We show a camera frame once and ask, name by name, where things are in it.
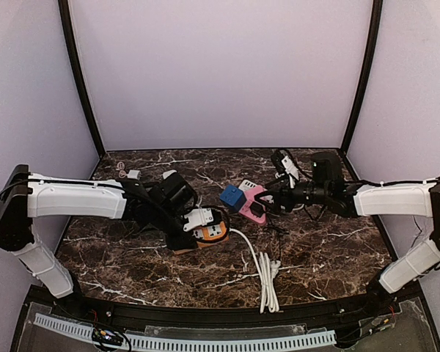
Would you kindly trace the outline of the white USB charger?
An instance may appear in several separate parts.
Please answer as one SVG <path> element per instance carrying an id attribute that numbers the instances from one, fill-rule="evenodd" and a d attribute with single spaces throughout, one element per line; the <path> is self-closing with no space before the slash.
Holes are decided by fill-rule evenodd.
<path id="1" fill-rule="evenodd" d="M 132 169 L 127 173 L 126 177 L 128 179 L 139 180 L 141 177 L 141 172 L 139 170 Z"/>

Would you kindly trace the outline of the black TP-Link adapter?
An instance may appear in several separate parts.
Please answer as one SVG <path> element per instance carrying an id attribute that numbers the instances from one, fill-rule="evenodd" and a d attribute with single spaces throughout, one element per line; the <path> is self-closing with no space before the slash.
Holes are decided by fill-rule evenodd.
<path id="1" fill-rule="evenodd" d="M 256 216 L 257 218 L 262 217 L 265 213 L 264 207 L 258 202 L 252 202 L 249 209 L 252 215 Z"/>

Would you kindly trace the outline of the orange power strip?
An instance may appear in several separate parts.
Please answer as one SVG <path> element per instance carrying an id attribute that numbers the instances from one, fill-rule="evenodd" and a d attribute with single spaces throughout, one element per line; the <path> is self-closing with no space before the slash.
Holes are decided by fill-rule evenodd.
<path id="1" fill-rule="evenodd" d="M 195 239 L 195 245 L 191 248 L 175 249 L 175 254 L 192 252 L 229 240 L 225 221 L 220 221 L 218 224 L 212 224 L 210 226 L 197 227 L 192 231 L 192 235 Z"/>

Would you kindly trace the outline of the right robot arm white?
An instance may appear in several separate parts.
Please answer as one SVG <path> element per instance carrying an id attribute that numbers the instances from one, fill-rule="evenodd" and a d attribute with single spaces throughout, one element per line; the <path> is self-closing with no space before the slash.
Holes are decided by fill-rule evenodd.
<path id="1" fill-rule="evenodd" d="M 297 205 L 320 205 L 346 219 L 427 220 L 429 228 L 414 234 L 406 253 L 399 253 L 368 284 L 372 296 L 394 295 L 409 282 L 440 269 L 440 175 L 380 183 L 346 180 L 336 153 L 320 151 L 309 160 L 311 171 L 305 172 L 289 150 L 274 151 L 271 161 L 279 177 L 255 201 L 275 213 L 290 212 Z"/>

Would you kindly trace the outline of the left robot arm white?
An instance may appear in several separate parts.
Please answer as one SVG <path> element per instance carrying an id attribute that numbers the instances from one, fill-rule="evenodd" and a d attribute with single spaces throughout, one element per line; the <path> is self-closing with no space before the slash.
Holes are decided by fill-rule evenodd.
<path id="1" fill-rule="evenodd" d="M 142 182 L 132 170 L 117 180 L 75 180 L 32 173 L 16 166 L 0 192 L 0 249 L 12 253 L 57 299 L 75 296 L 77 278 L 41 241 L 37 218 L 89 216 L 153 226 L 166 247 L 183 253 L 225 241 L 230 222 L 214 205 L 202 206 L 191 185 L 175 170 L 158 182 Z"/>

